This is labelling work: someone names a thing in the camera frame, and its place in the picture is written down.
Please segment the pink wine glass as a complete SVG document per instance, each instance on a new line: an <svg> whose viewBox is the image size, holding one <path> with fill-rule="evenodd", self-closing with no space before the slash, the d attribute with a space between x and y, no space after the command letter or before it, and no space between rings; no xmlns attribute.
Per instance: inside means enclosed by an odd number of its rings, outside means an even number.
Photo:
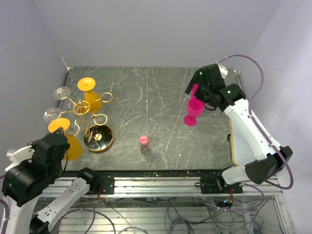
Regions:
<svg viewBox="0 0 312 234"><path fill-rule="evenodd" d="M191 98L195 97L195 92L197 91L197 89L198 89L198 85L194 84L190 92Z"/></svg>
<svg viewBox="0 0 312 234"><path fill-rule="evenodd" d="M187 104L187 115L184 118L184 123L187 126L195 126L197 124L197 117L201 115L204 110L204 103L193 97Z"/></svg>

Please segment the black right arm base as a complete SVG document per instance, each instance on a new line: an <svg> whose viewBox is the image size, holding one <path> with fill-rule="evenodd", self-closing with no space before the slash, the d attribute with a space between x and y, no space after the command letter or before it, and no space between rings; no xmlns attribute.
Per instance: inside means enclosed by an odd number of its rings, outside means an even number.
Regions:
<svg viewBox="0 0 312 234"><path fill-rule="evenodd" d="M195 187L200 188L202 194L241 194L243 189L240 183L233 185L226 184L220 178L201 178L199 182L194 184Z"/></svg>

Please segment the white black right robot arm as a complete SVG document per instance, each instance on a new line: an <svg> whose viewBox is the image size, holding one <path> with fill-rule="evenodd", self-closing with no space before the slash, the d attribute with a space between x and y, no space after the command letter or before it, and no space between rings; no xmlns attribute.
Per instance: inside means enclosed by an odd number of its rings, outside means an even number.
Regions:
<svg viewBox="0 0 312 234"><path fill-rule="evenodd" d="M195 71L185 93L194 90L193 101L197 100L204 108L206 104L211 110L220 109L238 128L249 144L252 154L235 160L235 166L222 171L215 180L216 189L227 192L232 184L252 181L262 184L276 175L291 158L293 152L289 146L281 146L265 130L253 111L249 110L249 102L239 85L226 85L217 64L211 64Z"/></svg>

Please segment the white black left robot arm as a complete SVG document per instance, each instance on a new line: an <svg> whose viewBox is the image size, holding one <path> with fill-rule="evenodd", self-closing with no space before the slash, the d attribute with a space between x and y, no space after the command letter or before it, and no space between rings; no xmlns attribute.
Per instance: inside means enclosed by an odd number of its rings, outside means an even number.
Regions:
<svg viewBox="0 0 312 234"><path fill-rule="evenodd" d="M34 213L42 192L62 176L61 162L69 148L68 139L59 128L12 154L7 153L11 164L5 169L1 190L2 234L48 234L81 196L99 189L99 175L84 168L52 203Z"/></svg>

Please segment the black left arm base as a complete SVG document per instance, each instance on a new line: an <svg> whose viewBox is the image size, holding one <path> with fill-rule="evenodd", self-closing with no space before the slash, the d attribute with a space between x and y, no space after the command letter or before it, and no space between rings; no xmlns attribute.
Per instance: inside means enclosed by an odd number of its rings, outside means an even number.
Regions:
<svg viewBox="0 0 312 234"><path fill-rule="evenodd" d="M112 195L115 189L115 179L107 174L95 174L89 180L89 195Z"/></svg>

